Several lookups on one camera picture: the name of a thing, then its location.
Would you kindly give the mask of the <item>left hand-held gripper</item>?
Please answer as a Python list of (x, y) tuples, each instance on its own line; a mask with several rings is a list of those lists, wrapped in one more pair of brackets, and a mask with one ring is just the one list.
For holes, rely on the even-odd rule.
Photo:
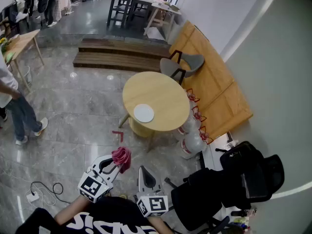
[(113, 189), (113, 181), (121, 168), (121, 165), (114, 164), (112, 155), (97, 157), (80, 179), (78, 184), (80, 194), (96, 203)]

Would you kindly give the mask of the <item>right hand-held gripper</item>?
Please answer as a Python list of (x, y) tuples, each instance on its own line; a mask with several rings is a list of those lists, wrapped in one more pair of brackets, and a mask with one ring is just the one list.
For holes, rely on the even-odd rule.
[(159, 176), (149, 168), (140, 166), (136, 204), (144, 217), (162, 216), (169, 211), (168, 196), (161, 188)]

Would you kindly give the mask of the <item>pink cloth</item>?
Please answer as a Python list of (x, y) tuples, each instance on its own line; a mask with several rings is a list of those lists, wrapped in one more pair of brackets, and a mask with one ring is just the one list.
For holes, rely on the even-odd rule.
[(126, 147), (118, 147), (117, 150), (112, 151), (112, 159), (123, 174), (131, 166), (131, 151)]

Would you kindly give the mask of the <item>white round plate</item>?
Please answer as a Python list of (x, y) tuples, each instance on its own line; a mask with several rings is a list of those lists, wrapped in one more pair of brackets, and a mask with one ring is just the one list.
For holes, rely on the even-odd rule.
[(134, 107), (134, 117), (142, 123), (151, 122), (154, 118), (154, 111), (148, 104), (138, 104)]

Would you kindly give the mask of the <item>person's right forearm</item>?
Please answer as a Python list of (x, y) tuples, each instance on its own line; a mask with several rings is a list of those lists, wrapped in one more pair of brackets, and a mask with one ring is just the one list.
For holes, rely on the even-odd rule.
[(174, 234), (161, 217), (148, 217), (147, 219), (159, 234)]

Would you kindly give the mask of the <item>person's black printed T-shirt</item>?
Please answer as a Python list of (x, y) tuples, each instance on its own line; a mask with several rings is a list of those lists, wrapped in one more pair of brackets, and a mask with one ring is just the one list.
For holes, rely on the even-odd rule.
[(15, 234), (39, 234), (40, 227), (50, 234), (158, 234), (139, 207), (121, 197), (103, 197), (63, 224), (47, 210), (37, 208)]

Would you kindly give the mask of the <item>black mesh office chair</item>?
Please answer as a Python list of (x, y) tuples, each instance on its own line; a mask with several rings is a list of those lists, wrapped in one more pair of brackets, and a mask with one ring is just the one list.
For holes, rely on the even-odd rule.
[(172, 187), (170, 209), (188, 231), (202, 228), (198, 234), (219, 234), (236, 227), (230, 217), (214, 216), (222, 207), (237, 207), (231, 216), (246, 216), (252, 203), (271, 199), (285, 180), (284, 167), (278, 155), (246, 159), (231, 154), (221, 171), (201, 169), (179, 186), (169, 178)]

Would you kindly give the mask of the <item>round wooden table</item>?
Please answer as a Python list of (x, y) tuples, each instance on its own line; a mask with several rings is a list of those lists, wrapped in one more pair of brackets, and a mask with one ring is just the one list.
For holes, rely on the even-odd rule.
[[(189, 99), (179, 83), (157, 72), (141, 72), (130, 77), (123, 87), (122, 100), (126, 114), (118, 127), (128, 120), (134, 133), (148, 138), (147, 152), (151, 150), (155, 133), (182, 126), (190, 111)], [(147, 122), (135, 115), (135, 108), (143, 104), (151, 107), (154, 113)]]

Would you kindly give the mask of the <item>black backpack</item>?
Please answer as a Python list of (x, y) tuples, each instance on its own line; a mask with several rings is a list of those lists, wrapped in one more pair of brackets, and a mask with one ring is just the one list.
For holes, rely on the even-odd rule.
[(230, 150), (216, 148), (216, 152), (222, 152), (220, 163), (223, 173), (227, 175), (240, 176), (254, 169), (264, 157), (248, 141), (244, 141)]

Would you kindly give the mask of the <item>grey shell chair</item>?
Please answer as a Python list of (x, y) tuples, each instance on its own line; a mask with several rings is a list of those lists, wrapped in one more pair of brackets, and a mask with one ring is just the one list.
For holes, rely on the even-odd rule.
[[(184, 60), (190, 67), (190, 70), (184, 70), (180, 65), (180, 61)], [(169, 76), (179, 85), (182, 84), (184, 78), (189, 78), (199, 70), (205, 62), (203, 55), (189, 55), (179, 50), (174, 52), (168, 58), (160, 60), (160, 71), (162, 74)]]

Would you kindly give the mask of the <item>orange wrapped flat panel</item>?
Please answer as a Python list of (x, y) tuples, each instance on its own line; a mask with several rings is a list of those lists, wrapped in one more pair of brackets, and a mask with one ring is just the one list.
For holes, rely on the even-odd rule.
[(209, 143), (253, 116), (222, 57), (194, 24), (185, 22), (169, 52), (174, 50), (190, 55), (201, 54), (205, 58), (194, 75), (184, 78), (182, 87), (192, 89), (199, 98), (197, 105), (206, 117), (202, 124), (209, 134)]

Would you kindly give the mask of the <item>white sheet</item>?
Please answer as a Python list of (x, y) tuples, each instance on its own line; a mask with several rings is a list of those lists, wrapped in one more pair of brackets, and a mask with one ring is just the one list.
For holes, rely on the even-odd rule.
[(165, 40), (162, 34), (156, 27), (150, 27), (147, 31), (147, 37), (149, 39)]

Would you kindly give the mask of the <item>rectangular light wooden table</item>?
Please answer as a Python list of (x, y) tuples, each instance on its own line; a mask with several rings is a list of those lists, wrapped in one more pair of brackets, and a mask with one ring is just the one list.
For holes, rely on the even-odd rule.
[(32, 42), (37, 50), (38, 56), (42, 62), (42, 65), (44, 64), (37, 40), (36, 40), (36, 36), (39, 34), (40, 29), (31, 31), (29, 33), (23, 34), (23, 35), (19, 35), (18, 39), (15, 41), (15, 44), (13, 45), (12, 48), (10, 48), (9, 50), (7, 50), (6, 52), (3, 53), (3, 57), (4, 60), (6, 61), (6, 64), (11, 64), (11, 62), (14, 63), (15, 65), (15, 69), (17, 70), (17, 72), (19, 73), (22, 82), (24, 83), (25, 87), (27, 88), (27, 90), (29, 91), (29, 93), (31, 92), (31, 89), (26, 81), (26, 79), (24, 78), (23, 74), (21, 73), (21, 70), (19, 68), (18, 65), (18, 57), (19, 55), (23, 52), (23, 50)]

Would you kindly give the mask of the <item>yellow flower bouquet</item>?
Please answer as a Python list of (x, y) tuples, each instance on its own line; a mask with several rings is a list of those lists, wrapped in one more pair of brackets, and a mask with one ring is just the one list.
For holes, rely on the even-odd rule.
[(0, 39), (0, 49), (2, 54), (7, 51), (7, 46), (9, 45), (9, 40), (5, 37)]

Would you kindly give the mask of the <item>pale wooden trestle table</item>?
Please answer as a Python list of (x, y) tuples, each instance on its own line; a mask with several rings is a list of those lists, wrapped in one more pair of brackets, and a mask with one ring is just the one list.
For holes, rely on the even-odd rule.
[[(152, 3), (153, 12), (148, 20), (147, 27), (144, 28), (144, 36), (147, 35), (149, 28), (151, 27), (152, 23), (156, 23), (156, 26), (163, 26), (164, 24), (168, 25), (168, 30), (166, 33), (166, 41), (168, 41), (170, 32), (172, 30), (173, 22), (176, 16), (180, 16), (181, 12), (175, 5), (167, 5), (166, 3), (161, 2), (153, 2)], [(164, 19), (156, 19), (156, 15), (158, 12), (163, 12), (165, 15), (170, 15), (170, 21), (166, 22)]]

